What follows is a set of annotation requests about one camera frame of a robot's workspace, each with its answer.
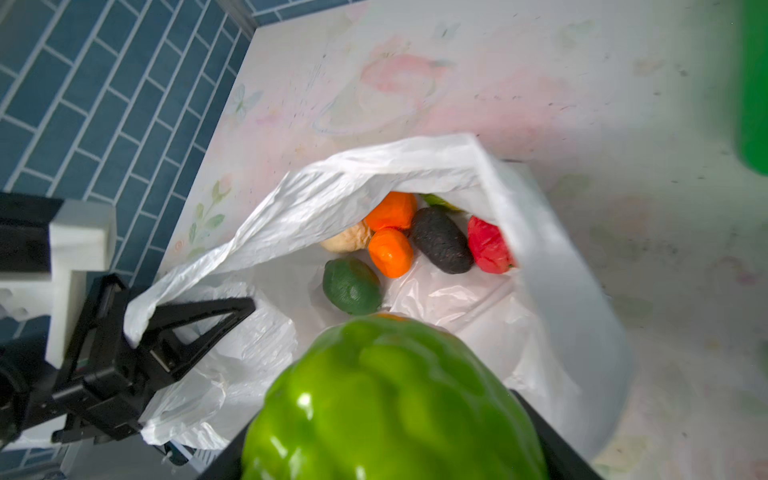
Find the avocado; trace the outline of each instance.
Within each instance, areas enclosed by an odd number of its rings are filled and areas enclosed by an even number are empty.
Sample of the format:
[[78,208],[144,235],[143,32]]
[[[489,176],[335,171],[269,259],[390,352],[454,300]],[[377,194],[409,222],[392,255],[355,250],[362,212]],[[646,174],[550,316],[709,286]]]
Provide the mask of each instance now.
[[352,315],[375,313],[383,300],[381,281],[376,273],[355,257],[326,263],[323,292],[339,310]]
[[411,240],[429,260],[446,273],[464,273],[475,260],[467,237],[437,207],[422,208],[411,223]]

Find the floral pattern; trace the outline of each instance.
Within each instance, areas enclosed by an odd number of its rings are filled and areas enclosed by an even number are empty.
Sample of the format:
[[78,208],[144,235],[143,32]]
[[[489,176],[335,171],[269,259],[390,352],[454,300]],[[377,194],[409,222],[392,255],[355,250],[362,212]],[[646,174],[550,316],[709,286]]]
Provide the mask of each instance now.
[[[216,180],[214,186],[210,189],[210,204],[206,207],[202,203],[198,203],[194,210],[194,222],[190,225],[187,232],[187,245],[191,248],[187,254],[187,259],[192,260],[199,257],[206,251],[204,241],[211,233],[216,230],[226,215],[224,214],[212,214],[214,207],[221,203],[221,201],[230,194],[232,191],[232,176],[224,175],[219,180]],[[174,250],[179,251],[184,248],[184,240],[178,240],[174,245]]]

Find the green lime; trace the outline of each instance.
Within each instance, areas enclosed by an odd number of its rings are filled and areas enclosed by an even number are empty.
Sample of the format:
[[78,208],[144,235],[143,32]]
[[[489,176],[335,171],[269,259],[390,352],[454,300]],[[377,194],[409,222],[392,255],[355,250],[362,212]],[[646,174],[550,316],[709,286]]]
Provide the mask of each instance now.
[[352,315],[374,313],[383,300],[376,273],[355,257],[337,258],[326,263],[323,292],[339,310]]

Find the orange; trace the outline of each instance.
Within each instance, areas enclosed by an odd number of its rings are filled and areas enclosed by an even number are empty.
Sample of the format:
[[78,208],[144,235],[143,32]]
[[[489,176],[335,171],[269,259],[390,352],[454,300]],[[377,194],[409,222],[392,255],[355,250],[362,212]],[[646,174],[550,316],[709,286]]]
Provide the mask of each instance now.
[[366,223],[374,232],[387,227],[408,230],[415,213],[416,195],[389,192],[382,203],[368,214]]
[[413,264],[413,249],[405,235],[395,228],[382,228],[373,234],[368,244],[371,260],[384,276],[405,275]]

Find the countertop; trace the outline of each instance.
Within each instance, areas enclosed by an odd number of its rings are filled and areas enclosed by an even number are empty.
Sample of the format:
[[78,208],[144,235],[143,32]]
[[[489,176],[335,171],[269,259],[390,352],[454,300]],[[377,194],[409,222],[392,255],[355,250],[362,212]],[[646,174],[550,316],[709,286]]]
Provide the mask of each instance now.
[[161,273],[288,170],[470,131],[530,165],[627,328],[637,377],[595,468],[766,480],[768,178],[734,150],[740,9],[372,0],[257,29]]

